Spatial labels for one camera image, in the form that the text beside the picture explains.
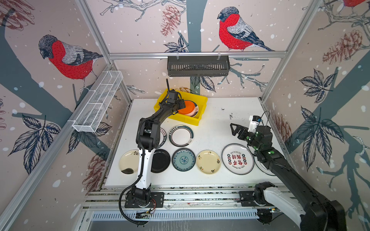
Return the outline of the orange plastic plate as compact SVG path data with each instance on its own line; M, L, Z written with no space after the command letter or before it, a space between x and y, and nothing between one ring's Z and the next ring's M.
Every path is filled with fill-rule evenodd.
M195 104L192 101L185 100L185 108L178 110L179 114L190 116L195 112Z

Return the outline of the large green rimmed white plate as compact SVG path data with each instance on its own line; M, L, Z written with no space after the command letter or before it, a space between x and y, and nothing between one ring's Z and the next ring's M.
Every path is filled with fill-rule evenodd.
M193 103L195 104L196 108L195 108L195 112L192 115L190 115L190 117L194 117L198 113L198 105L195 102Z

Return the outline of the white plate thin dark rim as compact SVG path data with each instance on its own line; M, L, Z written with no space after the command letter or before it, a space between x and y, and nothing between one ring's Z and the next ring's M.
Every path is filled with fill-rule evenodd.
M282 156L282 154L278 150L272 148L270 150L261 151L257 147L254 147L253 156L254 162L260 171L269 176L275 176L275 174L272 171L270 171L268 167L269 162L274 160L274 157L279 158Z

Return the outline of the white plate red characters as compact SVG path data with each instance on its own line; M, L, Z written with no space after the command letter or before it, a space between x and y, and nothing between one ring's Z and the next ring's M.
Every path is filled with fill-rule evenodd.
M224 166L234 174L249 174L254 167L252 154L243 145L232 143L222 150L222 162Z

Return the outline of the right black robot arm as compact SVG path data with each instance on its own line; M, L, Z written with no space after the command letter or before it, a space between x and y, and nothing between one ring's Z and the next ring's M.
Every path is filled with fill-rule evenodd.
M233 136L246 141L253 148L257 160L277 176L295 200L284 195L269 182L255 186L254 201L277 207L302 231L345 231L346 213L336 200L329 200L308 184L288 163L285 157L272 146L272 132L269 126L257 126L249 131L247 127L231 124Z

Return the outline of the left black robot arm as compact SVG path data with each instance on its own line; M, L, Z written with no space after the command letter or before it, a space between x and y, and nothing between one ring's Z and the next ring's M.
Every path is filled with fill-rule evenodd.
M159 106L159 110L153 115L139 121L136 136L140 154L139 173L131 189L136 198L144 199L150 195L152 159L161 141L161 124L180 109L184 109L185 101L179 92L168 90Z

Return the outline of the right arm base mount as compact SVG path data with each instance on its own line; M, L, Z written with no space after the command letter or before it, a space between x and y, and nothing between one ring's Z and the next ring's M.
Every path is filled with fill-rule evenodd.
M268 203L268 202L262 202L258 203L254 199L254 191L240 191L239 192L239 203L242 207L269 207L274 208L275 206Z

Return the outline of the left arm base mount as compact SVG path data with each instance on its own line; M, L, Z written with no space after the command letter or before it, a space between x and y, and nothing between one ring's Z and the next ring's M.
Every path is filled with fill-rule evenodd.
M139 196L129 192L125 198L125 208L163 208L164 203L163 192L151 192Z

